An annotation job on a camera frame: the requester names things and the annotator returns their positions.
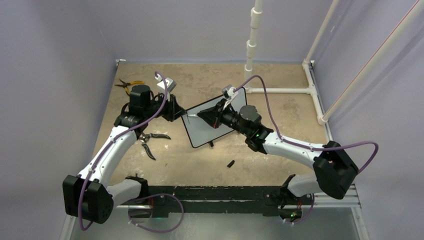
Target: yellow-handled pliers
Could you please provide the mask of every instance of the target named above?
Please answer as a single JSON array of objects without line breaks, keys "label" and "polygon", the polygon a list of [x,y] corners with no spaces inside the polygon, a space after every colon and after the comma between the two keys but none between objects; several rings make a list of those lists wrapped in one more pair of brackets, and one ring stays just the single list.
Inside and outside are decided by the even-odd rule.
[{"label": "yellow-handled pliers", "polygon": [[125,92],[126,92],[126,94],[127,94],[128,96],[130,95],[130,91],[128,90],[128,86],[131,86],[131,85],[137,85],[137,84],[145,84],[145,82],[144,82],[144,81],[131,81],[131,82],[124,82],[124,81],[122,81],[121,79],[119,79],[119,81],[120,81],[122,84],[115,84],[115,86],[118,86],[118,87],[121,87],[121,88],[125,89]]}]

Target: lavender wall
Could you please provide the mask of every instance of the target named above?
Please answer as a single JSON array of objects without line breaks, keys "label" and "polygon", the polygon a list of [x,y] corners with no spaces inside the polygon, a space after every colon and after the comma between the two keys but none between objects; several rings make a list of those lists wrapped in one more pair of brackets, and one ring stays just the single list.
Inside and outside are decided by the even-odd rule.
[{"label": "lavender wall", "polygon": [[[86,0],[116,58],[245,61],[255,0]],[[332,0],[265,0],[256,60],[301,62]]]},{"label": "lavender wall", "polygon": [[1,239],[58,239],[62,181],[91,158],[115,63],[87,9],[0,3]]},{"label": "lavender wall", "polygon": [[[315,64],[325,109],[416,0],[354,0]],[[375,140],[380,151],[357,179],[371,239],[424,239],[424,12],[330,118],[336,141]],[[358,165],[371,147],[347,151]]]}]

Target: white pvc pipe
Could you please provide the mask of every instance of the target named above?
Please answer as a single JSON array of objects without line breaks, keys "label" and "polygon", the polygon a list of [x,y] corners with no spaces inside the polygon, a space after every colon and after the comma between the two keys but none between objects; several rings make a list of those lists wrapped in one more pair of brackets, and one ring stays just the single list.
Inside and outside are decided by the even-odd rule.
[{"label": "white pvc pipe", "polygon": [[[253,94],[263,94],[263,88],[255,88],[251,89]],[[310,94],[311,90],[309,88],[267,88],[266,92],[269,94]]]},{"label": "white pvc pipe", "polygon": [[353,89],[367,76],[373,66],[379,61],[383,54],[390,48],[392,43],[399,37],[399,35],[409,26],[409,24],[421,13],[424,9],[424,0],[418,0],[402,18],[395,29],[390,33],[386,40],[381,44],[377,51],[372,55],[368,62],[362,67],[355,78],[350,82],[346,89],[341,93],[337,100],[331,105],[328,111],[322,117],[322,122],[327,122],[330,116],[340,107],[346,100]]},{"label": "white pvc pipe", "polygon": [[337,5],[339,4],[340,0],[333,0],[331,3],[330,8],[328,9],[327,15],[324,18],[324,21],[321,24],[321,27],[319,28],[318,33],[316,34],[315,40],[312,43],[312,46],[310,47],[309,52],[307,53],[307,56],[305,58],[305,62],[310,62],[312,58],[312,54],[314,54],[315,49],[318,46],[318,43],[320,43],[321,37],[323,36],[325,30],[327,29],[327,26],[329,25],[330,19],[332,18],[334,11],[337,8]]},{"label": "white pvc pipe", "polygon": [[[262,7],[264,5],[264,0],[256,0],[254,2],[254,7],[250,11],[250,38],[247,41],[246,48],[246,56],[247,61],[246,65],[244,65],[244,80],[250,78],[252,76],[253,71],[253,58],[255,57],[255,49],[256,49],[256,38],[258,36],[258,28],[261,24],[262,18]],[[247,83],[244,88],[246,88],[247,93],[252,92],[252,88],[249,83]]]},{"label": "white pvc pipe", "polygon": [[326,123],[322,121],[323,110],[321,109],[320,100],[318,99],[317,88],[314,84],[314,80],[312,79],[311,71],[309,69],[310,64],[304,61],[302,67],[306,75],[307,83],[309,84],[309,89],[311,91],[310,96],[312,97],[313,106],[315,107],[316,119],[318,120],[318,123],[320,125],[324,125]]}]

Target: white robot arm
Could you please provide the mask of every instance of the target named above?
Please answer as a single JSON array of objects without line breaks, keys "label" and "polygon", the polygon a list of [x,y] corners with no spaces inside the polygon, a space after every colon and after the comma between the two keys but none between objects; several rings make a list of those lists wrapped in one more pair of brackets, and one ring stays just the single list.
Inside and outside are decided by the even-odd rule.
[{"label": "white robot arm", "polygon": [[[166,82],[168,85],[175,86],[172,80]],[[227,92],[230,89],[232,88],[227,87],[224,90]],[[234,92],[228,91],[231,94],[227,95],[225,92],[226,99],[223,98],[214,107],[200,111],[197,116],[213,128],[219,128],[221,124],[224,124],[245,135],[245,143],[255,152],[282,156],[314,170],[305,175],[291,175],[285,181],[279,196],[283,201],[282,205],[297,201],[298,197],[311,193],[325,192],[336,199],[344,197],[358,174],[358,168],[344,150],[316,150],[338,147],[340,146],[338,143],[330,141],[323,145],[285,136],[280,137],[272,129],[261,124],[262,117],[254,106],[246,105],[239,112],[234,111],[231,107]],[[151,98],[151,95],[150,88],[146,85],[133,87],[128,111],[125,111],[126,106],[124,106],[121,115],[114,123],[115,127],[99,153],[110,144],[110,141],[113,141],[113,144],[102,155],[96,168],[93,169],[92,166],[99,153],[77,176],[68,175],[65,178],[63,196],[67,214],[78,216],[79,193],[89,173],[91,176],[88,179],[82,204],[83,219],[102,224],[109,218],[114,207],[131,199],[149,196],[147,180],[143,178],[129,176],[123,182],[113,186],[109,186],[109,181],[118,163],[140,137],[147,124],[114,139],[129,128],[139,125],[157,111],[158,103],[163,100],[164,95],[159,95],[157,100],[155,97]],[[172,122],[186,111],[177,104],[174,95],[170,94],[168,97],[169,101],[166,102],[166,106],[158,117],[162,116]]]}]

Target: pliers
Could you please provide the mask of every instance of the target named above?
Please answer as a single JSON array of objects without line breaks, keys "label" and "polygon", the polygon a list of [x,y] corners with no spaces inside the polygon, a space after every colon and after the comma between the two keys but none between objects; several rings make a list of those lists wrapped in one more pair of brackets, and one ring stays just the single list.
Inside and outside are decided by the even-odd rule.
[{"label": "pliers", "polygon": [[152,152],[150,151],[149,146],[147,146],[147,142],[150,140],[150,138],[171,140],[171,137],[166,134],[154,134],[154,133],[144,134],[143,132],[141,133],[141,137],[139,138],[139,140],[141,141],[141,145],[143,146],[143,148],[146,150],[147,156],[153,160],[156,160],[156,158],[153,156]]},{"label": "pliers", "polygon": [[122,81],[121,79],[119,79],[119,81],[120,81],[122,84],[115,84],[115,86],[118,86],[118,87],[124,88],[124,89],[125,89],[125,92],[126,92],[126,94],[127,94],[128,96],[130,95],[130,91],[128,90],[128,86],[131,86],[131,85],[137,85],[137,84],[145,84],[145,82],[144,82],[144,81],[131,81],[131,82],[124,82],[124,81]]}]

